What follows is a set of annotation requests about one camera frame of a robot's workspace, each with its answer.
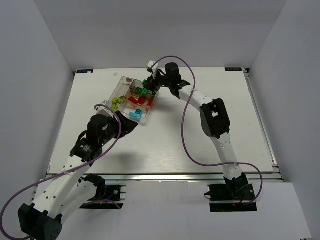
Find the green block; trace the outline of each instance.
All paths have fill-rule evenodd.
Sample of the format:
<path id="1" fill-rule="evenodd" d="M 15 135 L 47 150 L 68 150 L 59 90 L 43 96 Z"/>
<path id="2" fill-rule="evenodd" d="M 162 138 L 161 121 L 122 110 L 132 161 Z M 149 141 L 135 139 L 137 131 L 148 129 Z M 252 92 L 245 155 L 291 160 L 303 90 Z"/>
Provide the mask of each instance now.
<path id="1" fill-rule="evenodd" d="M 118 98 L 118 103 L 121 104 L 124 99 L 125 99 L 125 96 L 119 97 L 119 98 Z"/>
<path id="2" fill-rule="evenodd" d="M 142 88 L 140 88 L 140 87 L 137 87 L 136 89 L 135 89 L 138 93 L 141 93 L 141 91 L 142 91 Z"/>
<path id="3" fill-rule="evenodd" d="M 111 108 L 114 109 L 114 110 L 118 110 L 118 105 L 117 104 L 112 104 Z"/>
<path id="4" fill-rule="evenodd" d="M 142 91 L 141 91 L 141 95 L 146 95 L 148 92 L 149 92 L 149 90 L 146 89 L 146 88 L 144 88 L 144 89 L 142 89 Z"/>
<path id="5" fill-rule="evenodd" d="M 112 102 L 113 105 L 117 105 L 118 98 L 114 97 L 111 102 Z"/>

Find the cyan block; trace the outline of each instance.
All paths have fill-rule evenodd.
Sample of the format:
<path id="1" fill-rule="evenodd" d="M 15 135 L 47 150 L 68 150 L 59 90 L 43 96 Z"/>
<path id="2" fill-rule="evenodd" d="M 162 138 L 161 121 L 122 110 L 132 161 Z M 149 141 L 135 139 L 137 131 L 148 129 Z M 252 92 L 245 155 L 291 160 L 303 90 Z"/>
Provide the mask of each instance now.
<path id="1" fill-rule="evenodd" d="M 139 115 L 141 117 L 142 115 L 142 110 L 137 108 L 137 110 L 135 110 L 135 114 Z"/>
<path id="2" fill-rule="evenodd" d="M 136 113 L 133 113 L 133 112 L 130 112 L 129 115 L 130 115 L 131 117 L 135 117 L 135 118 L 140 118 L 140 117 L 141 117 L 140 114 L 136 114 Z"/>

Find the transparent plastic box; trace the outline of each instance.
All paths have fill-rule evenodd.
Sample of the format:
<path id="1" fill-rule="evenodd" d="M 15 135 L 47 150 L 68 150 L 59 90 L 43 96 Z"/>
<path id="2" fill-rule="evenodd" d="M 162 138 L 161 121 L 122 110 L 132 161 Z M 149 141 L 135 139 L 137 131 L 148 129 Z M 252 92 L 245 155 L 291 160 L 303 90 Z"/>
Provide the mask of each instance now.
<path id="1" fill-rule="evenodd" d="M 123 76 L 107 105 L 114 110 L 120 111 L 128 119 L 144 125 L 151 114 L 151 109 L 157 96 L 158 92 L 145 89 L 140 80 Z M 140 99 L 141 104 L 132 102 L 134 101 L 133 99 L 136 101 Z"/>

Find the label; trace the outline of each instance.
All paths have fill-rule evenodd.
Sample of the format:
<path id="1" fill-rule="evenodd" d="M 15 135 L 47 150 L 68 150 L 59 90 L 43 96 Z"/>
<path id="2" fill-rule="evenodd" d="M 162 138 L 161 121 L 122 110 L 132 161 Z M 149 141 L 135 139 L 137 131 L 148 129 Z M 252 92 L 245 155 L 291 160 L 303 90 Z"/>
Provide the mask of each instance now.
<path id="1" fill-rule="evenodd" d="M 242 72 L 241 67 L 225 67 L 226 72 Z"/>
<path id="2" fill-rule="evenodd" d="M 80 69 L 76 71 L 77 74 L 92 74 L 93 72 L 93 69 Z"/>
<path id="3" fill-rule="evenodd" d="M 85 146 L 81 145 L 80 148 L 82 148 L 82 151 L 87 153 L 88 150 L 91 148 L 91 146 L 90 145 L 85 145 Z"/>

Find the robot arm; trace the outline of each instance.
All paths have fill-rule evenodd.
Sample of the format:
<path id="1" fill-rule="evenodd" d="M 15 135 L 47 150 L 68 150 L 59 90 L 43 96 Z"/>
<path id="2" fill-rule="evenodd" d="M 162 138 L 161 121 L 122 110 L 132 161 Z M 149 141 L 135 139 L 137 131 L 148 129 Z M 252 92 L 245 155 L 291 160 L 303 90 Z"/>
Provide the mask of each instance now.
<path id="1" fill-rule="evenodd" d="M 192 90 L 191 84 L 182 80 L 176 63 L 166 64 L 165 73 L 158 67 L 155 62 L 149 62 L 147 70 L 152 75 L 144 82 L 144 87 L 153 92 L 159 91 L 161 87 L 169 88 L 172 95 L 185 102 L 189 100 L 193 91 L 190 104 L 200 112 L 202 129 L 217 149 L 220 161 L 235 163 L 222 166 L 225 183 L 232 191 L 232 196 L 242 195 L 242 190 L 248 186 L 248 180 L 241 167 L 237 165 L 238 160 L 230 139 L 230 120 L 224 101 L 220 98 L 212 100 L 197 90 Z"/>
<path id="2" fill-rule="evenodd" d="M 136 122 L 115 112 L 121 121 L 120 138 L 131 133 Z M 80 167 L 103 153 L 103 146 L 119 134 L 119 123 L 103 107 L 97 108 L 82 132 L 70 156 L 62 168 L 65 175 L 54 179 L 48 188 L 31 205 L 23 204 L 18 210 L 21 230 L 37 240 L 55 240 L 62 230 L 62 224 L 87 200 L 98 196 L 105 190 L 105 180 L 89 174 L 75 188 L 79 179 L 90 169 L 84 166 L 72 172 L 68 170 Z"/>

